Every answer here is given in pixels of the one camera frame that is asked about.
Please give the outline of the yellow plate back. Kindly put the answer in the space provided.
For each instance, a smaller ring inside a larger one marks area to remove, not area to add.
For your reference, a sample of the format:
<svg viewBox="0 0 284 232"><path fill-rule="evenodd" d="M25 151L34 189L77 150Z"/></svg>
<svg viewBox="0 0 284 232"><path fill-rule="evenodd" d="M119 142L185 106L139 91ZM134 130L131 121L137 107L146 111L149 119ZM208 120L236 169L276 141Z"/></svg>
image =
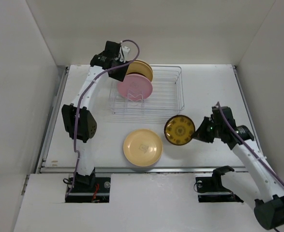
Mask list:
<svg viewBox="0 0 284 232"><path fill-rule="evenodd" d="M143 75L147 79L149 79L151 82L153 80L153 70L151 66L143 61L136 60L133 63L131 63L127 69L127 75L137 73L140 75Z"/></svg>

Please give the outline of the yellow plate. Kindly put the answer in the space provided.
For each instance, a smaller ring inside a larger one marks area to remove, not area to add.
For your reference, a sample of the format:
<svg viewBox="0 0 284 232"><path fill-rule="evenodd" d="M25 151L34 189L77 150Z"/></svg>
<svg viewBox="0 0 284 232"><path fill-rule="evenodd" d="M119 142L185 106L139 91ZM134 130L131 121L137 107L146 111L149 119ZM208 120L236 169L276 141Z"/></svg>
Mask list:
<svg viewBox="0 0 284 232"><path fill-rule="evenodd" d="M138 129L125 138L123 152L131 164L138 167L149 167L161 158L163 142L155 132Z"/></svg>
<svg viewBox="0 0 284 232"><path fill-rule="evenodd" d="M137 73L140 75L143 75L147 79L149 79L151 82L153 80L153 70L151 66L143 61L136 60L133 63L131 63L127 69L127 75Z"/></svg>

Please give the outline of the dark patterned small plate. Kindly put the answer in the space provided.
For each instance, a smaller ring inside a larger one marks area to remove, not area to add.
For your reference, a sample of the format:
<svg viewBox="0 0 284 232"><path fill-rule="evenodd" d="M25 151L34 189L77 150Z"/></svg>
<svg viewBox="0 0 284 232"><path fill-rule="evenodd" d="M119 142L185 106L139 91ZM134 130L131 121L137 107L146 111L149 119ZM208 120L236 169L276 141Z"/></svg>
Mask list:
<svg viewBox="0 0 284 232"><path fill-rule="evenodd" d="M173 145L185 145L196 131L194 122L185 115L171 117L164 126L164 136Z"/></svg>

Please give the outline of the pink plate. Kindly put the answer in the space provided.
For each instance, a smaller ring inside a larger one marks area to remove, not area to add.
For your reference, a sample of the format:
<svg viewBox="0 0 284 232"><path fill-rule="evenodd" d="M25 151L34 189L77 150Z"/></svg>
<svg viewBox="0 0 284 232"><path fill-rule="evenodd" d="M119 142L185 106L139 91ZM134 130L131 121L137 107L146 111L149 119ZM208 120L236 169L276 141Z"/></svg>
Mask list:
<svg viewBox="0 0 284 232"><path fill-rule="evenodd" d="M145 100L153 92L151 81L140 74L128 74L117 84L118 93L132 101Z"/></svg>

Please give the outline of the white wire dish rack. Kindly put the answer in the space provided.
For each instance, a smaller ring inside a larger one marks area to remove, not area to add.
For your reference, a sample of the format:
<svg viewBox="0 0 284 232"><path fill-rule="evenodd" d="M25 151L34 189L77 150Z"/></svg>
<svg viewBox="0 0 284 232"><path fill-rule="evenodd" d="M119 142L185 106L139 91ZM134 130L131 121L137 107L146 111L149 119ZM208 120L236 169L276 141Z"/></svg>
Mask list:
<svg viewBox="0 0 284 232"><path fill-rule="evenodd" d="M180 66L152 65L152 93L143 97L143 91L128 90L123 97L113 81L109 94L109 106L118 115L173 116L184 109L182 69Z"/></svg>

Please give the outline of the yellow plate front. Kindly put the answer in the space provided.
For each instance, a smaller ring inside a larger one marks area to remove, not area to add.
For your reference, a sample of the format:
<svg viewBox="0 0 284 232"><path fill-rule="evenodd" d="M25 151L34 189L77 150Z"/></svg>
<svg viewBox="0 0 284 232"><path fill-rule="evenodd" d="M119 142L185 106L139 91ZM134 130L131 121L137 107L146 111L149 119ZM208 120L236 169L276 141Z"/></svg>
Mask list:
<svg viewBox="0 0 284 232"><path fill-rule="evenodd" d="M155 132L138 129L125 138L123 152L131 164L138 167L149 167L161 158L163 142Z"/></svg>

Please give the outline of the cream plate rearmost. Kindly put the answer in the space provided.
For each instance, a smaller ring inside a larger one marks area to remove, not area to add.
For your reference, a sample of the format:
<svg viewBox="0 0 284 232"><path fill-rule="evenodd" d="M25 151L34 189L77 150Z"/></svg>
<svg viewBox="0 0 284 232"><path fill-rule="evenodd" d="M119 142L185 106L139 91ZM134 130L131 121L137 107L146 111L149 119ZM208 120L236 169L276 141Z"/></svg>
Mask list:
<svg viewBox="0 0 284 232"><path fill-rule="evenodd" d="M140 63L140 68L138 73L148 78L151 82L153 81L153 69L152 67L143 60L137 60Z"/></svg>

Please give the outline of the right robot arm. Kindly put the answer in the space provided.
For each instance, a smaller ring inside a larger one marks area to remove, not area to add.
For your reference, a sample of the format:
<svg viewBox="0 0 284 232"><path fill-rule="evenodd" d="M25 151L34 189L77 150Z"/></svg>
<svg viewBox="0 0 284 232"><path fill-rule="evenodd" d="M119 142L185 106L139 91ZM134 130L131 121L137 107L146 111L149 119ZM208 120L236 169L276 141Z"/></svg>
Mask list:
<svg viewBox="0 0 284 232"><path fill-rule="evenodd" d="M199 193L229 192L249 205L265 230L277 230L284 225L284 182L260 152L250 130L236 125L231 108L216 104L211 116L203 119L191 138L205 143L220 139L239 158L253 180L253 184L242 182L235 169L222 166L214 169L209 177L196 178Z"/></svg>

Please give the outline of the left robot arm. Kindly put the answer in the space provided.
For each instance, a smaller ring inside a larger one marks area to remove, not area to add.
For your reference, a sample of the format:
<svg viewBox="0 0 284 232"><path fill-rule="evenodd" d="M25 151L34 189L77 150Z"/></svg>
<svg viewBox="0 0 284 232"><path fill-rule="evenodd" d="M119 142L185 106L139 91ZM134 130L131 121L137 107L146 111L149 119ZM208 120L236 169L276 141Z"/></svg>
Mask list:
<svg viewBox="0 0 284 232"><path fill-rule="evenodd" d="M70 104L61 108L65 131L73 140L73 149L76 153L76 164L73 177L64 182L74 188L78 183L83 191L91 191L95 187L95 179L91 177L94 168L81 167L79 163L86 159L82 148L77 142L86 143L93 138L97 130L97 122L91 113L99 90L108 78L123 81L132 61L127 60L130 50L125 50L121 42L107 41L103 52L94 55L90 61L87 77Z"/></svg>

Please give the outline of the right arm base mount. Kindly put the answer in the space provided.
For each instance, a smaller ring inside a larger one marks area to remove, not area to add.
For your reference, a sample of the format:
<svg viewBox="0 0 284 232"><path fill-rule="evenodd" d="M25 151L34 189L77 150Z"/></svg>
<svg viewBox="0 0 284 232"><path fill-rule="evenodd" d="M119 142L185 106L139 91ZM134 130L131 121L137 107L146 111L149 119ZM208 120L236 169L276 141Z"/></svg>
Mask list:
<svg viewBox="0 0 284 232"><path fill-rule="evenodd" d="M222 185L221 177L235 170L230 166L216 168L211 174L195 177L194 190L198 193L199 203L244 203L231 190Z"/></svg>

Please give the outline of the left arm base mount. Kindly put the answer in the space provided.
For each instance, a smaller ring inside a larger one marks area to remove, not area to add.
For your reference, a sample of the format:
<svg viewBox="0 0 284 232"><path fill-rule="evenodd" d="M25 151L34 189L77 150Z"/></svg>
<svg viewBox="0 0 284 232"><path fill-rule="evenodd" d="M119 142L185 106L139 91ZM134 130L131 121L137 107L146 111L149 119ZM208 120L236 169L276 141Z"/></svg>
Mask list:
<svg viewBox="0 0 284 232"><path fill-rule="evenodd" d="M68 186L65 202L66 203L109 203L110 199L110 177L97 177L93 186L75 183L74 188L68 194Z"/></svg>

